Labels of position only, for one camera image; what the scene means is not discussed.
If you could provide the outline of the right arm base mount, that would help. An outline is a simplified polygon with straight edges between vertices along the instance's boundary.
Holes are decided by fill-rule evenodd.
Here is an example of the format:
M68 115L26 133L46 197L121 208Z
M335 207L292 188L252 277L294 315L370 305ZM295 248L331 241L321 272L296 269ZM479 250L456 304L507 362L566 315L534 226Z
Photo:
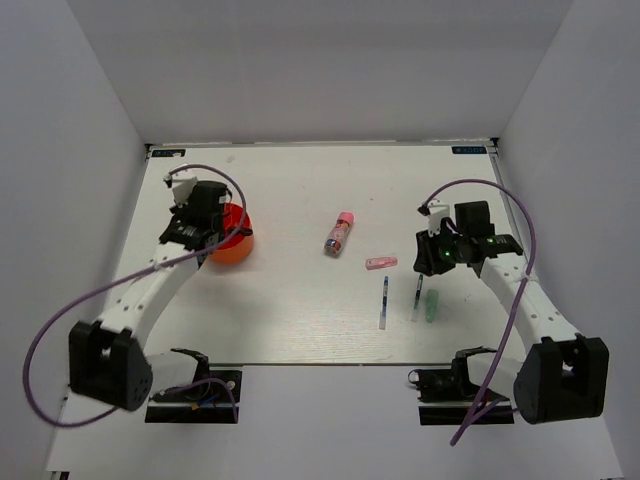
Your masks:
M451 368L413 369L408 383L418 392L418 415L421 426L459 426L472 406L478 387L462 390L455 382ZM506 397L490 389L477 404L477 411L496 405L479 420L479 425L514 424L515 409Z

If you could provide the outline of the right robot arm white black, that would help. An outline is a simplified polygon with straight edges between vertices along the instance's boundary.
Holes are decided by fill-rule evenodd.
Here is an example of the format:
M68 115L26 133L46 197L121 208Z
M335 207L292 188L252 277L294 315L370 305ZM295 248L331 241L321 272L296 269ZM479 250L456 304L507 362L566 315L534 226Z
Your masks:
M604 409L609 350L602 339L582 335L526 272L523 249L510 234L499 234L487 202L454 206L431 201L419 211L428 219L416 235L416 272L431 277L458 265L471 268L514 315L513 327L525 349L522 361L486 347L461 350L452 362L451 384L472 399L488 388L512 400L529 424L598 417Z

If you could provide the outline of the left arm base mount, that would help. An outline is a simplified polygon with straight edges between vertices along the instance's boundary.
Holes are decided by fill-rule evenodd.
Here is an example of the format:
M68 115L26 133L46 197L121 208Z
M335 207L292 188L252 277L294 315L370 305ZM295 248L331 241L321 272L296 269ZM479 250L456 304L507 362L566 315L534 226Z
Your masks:
M190 390L156 394L146 407L147 424L237 424L243 371L210 369L206 383Z

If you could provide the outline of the pink translucent eraser case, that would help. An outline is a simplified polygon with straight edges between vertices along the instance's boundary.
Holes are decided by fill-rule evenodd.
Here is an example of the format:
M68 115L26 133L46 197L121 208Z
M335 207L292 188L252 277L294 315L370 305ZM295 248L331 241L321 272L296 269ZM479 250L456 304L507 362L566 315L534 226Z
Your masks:
M365 260L365 268L368 271L381 270L394 267L398 264L398 259L394 256L374 257Z

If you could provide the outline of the pink capped clear marker tube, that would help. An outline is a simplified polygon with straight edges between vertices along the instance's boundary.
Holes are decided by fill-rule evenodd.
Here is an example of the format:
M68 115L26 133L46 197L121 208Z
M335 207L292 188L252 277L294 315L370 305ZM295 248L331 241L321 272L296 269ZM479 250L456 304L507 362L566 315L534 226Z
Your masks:
M348 238L351 227L354 223L354 215L351 212L341 212L325 239L323 250L324 253L333 257L338 257Z

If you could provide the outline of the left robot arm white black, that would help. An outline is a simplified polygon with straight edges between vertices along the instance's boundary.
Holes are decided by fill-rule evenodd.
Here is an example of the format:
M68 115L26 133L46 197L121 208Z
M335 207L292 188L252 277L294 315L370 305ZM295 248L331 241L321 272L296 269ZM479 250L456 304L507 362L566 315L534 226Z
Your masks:
M79 321L69 333L73 393L135 411L148 397L174 387L191 399L209 392L212 377L204 355L172 348L147 356L144 347L178 290L204 264L207 248L224 238L228 192L217 181L175 187L171 219L150 260L150 274L132 281L96 320Z

